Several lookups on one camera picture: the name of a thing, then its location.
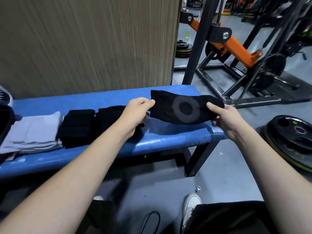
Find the orange metal arm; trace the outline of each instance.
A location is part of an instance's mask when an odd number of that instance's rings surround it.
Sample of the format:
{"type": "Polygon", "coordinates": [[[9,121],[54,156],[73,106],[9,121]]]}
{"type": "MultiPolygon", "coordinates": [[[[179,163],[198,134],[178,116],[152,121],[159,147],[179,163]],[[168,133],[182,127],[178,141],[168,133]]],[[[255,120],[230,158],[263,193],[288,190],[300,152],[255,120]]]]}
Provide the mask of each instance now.
{"type": "MultiPolygon", "coordinates": [[[[199,22],[197,19],[193,19],[193,21],[189,24],[192,29],[194,29],[196,32],[198,30],[199,22]]],[[[234,38],[233,36],[228,39],[225,43],[211,43],[213,46],[215,46],[221,53],[221,56],[223,56],[227,51],[232,53],[234,57],[236,57],[241,63],[243,63],[247,68],[252,68],[259,57],[263,55],[263,51],[255,51],[253,53],[249,53],[243,45],[240,44],[234,38]]]]}

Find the bench leg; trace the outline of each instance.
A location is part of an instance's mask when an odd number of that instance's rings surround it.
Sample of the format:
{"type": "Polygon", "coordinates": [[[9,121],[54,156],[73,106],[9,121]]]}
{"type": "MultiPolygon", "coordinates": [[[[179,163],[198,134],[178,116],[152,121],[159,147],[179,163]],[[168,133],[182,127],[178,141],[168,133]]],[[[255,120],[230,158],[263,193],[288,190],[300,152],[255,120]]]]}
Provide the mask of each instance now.
{"type": "Polygon", "coordinates": [[[196,147],[190,161],[185,166],[186,177],[194,177],[196,175],[218,143],[219,141],[213,141],[196,147]]]}

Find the metal bolt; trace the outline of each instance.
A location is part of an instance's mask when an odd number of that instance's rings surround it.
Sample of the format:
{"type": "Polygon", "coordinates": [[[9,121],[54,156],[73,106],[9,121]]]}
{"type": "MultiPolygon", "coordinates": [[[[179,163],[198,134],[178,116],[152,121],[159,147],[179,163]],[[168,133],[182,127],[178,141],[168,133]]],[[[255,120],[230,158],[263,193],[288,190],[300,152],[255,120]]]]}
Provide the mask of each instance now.
{"type": "Polygon", "coordinates": [[[229,37],[229,32],[224,32],[223,33],[223,39],[227,39],[229,37]]]}

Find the hand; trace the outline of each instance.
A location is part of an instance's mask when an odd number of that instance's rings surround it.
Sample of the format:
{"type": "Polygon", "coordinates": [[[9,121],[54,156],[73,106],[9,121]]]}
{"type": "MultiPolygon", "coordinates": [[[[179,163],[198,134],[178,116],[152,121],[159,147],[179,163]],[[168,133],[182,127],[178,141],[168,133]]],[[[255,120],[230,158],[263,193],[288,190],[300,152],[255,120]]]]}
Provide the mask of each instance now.
{"type": "Polygon", "coordinates": [[[224,108],[220,108],[210,102],[208,102],[206,106],[209,110],[218,114],[218,116],[212,120],[213,126],[220,127],[225,135],[234,142],[237,142],[241,130],[250,127],[235,107],[224,105],[224,108]]]}
{"type": "Polygon", "coordinates": [[[129,101],[121,114],[118,122],[123,124],[124,129],[129,132],[128,138],[133,136],[135,127],[142,123],[146,118],[146,111],[154,106],[155,100],[148,100],[147,98],[135,98],[129,101]]]}

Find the white sneaker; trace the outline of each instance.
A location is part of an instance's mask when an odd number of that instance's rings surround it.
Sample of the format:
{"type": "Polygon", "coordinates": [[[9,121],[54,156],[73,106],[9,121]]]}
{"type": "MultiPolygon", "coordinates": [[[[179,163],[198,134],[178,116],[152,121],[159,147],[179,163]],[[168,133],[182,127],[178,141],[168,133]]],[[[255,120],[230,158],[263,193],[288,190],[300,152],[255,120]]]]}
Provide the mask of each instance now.
{"type": "Polygon", "coordinates": [[[200,197],[195,193],[189,194],[185,198],[182,208],[182,234],[184,233],[185,226],[198,204],[202,204],[202,202],[200,197]]]}
{"type": "Polygon", "coordinates": [[[98,196],[95,196],[93,198],[93,200],[104,200],[104,198],[102,196],[98,195],[98,196]]]}

